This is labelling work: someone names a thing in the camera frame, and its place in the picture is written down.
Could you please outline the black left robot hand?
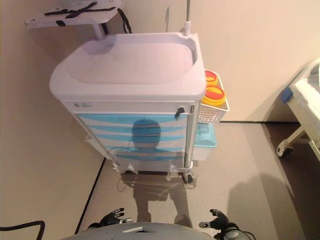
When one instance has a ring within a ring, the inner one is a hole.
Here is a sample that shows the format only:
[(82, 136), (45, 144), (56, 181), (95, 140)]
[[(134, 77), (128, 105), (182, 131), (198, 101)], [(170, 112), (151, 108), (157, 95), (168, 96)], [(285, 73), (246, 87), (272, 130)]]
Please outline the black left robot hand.
[(101, 220), (100, 224), (102, 226), (110, 226), (116, 224), (127, 224), (132, 223), (134, 220), (132, 218), (122, 218), (125, 215), (124, 208), (117, 208), (112, 212), (105, 215)]

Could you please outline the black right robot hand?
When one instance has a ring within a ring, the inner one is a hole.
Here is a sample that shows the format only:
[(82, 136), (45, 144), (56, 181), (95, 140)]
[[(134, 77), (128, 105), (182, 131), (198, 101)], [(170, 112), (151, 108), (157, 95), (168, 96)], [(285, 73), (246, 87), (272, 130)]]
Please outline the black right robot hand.
[(198, 226), (202, 229), (212, 228), (215, 230), (227, 230), (229, 228), (238, 228), (234, 222), (230, 222), (228, 217), (218, 209), (210, 209), (209, 212), (215, 217), (209, 222), (200, 222)]

